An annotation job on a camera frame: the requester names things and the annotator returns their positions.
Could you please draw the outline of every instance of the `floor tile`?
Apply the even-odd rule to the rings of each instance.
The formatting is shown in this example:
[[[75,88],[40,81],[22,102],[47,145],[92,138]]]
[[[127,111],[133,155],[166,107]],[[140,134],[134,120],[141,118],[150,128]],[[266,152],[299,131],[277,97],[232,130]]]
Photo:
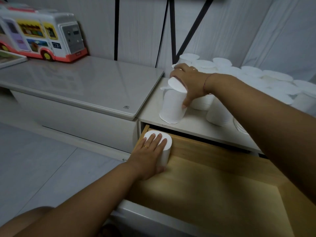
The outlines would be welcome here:
[[[56,207],[120,163],[119,160],[78,148],[20,213],[40,206]]]
[[[0,226],[25,206],[75,150],[0,123]]]

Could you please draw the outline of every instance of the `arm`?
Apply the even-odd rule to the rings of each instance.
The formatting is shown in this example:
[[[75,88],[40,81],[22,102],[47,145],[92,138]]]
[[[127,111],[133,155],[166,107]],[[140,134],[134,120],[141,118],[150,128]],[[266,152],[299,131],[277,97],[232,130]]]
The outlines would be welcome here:
[[[158,145],[161,134],[154,138],[153,134],[148,140],[143,139],[127,162],[118,165],[15,236],[96,235],[136,180],[149,179],[164,171],[163,167],[156,167],[156,163],[167,140]]]
[[[185,106],[196,97],[214,94],[272,163],[316,203],[316,118],[231,75],[210,76],[185,64],[175,68],[171,76],[178,77],[188,90]]]

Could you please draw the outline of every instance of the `person's left hand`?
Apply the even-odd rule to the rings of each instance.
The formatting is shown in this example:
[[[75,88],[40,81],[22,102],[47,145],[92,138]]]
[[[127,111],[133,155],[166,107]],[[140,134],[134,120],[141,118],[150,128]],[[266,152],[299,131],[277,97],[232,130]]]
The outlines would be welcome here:
[[[152,134],[148,140],[142,139],[126,162],[135,168],[140,180],[149,179],[165,170],[163,166],[156,166],[156,163],[167,144],[167,139],[163,139],[158,145],[162,135],[157,135],[156,139],[155,136]]]

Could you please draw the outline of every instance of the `leg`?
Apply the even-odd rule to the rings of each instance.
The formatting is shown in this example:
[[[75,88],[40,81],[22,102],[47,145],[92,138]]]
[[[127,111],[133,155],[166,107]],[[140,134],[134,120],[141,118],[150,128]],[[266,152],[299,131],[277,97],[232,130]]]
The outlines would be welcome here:
[[[13,237],[21,230],[28,227],[30,224],[34,223],[47,212],[52,210],[53,207],[38,207],[36,209],[25,212],[17,217],[14,217],[3,226],[0,227],[1,237]]]

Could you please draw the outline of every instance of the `purple door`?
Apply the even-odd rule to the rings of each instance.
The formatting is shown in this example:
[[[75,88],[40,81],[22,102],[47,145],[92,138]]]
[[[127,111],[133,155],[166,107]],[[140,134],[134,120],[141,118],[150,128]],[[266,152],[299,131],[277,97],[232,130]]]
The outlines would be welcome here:
[[[30,51],[28,45],[25,44],[21,34],[18,32],[18,30],[16,29],[15,25],[14,25],[14,21],[10,20],[10,19],[4,19],[4,21],[6,22],[6,24],[9,27],[9,32],[10,32],[10,36],[12,37],[12,39],[16,42],[16,44],[18,45],[18,47],[21,50],[24,51]]]

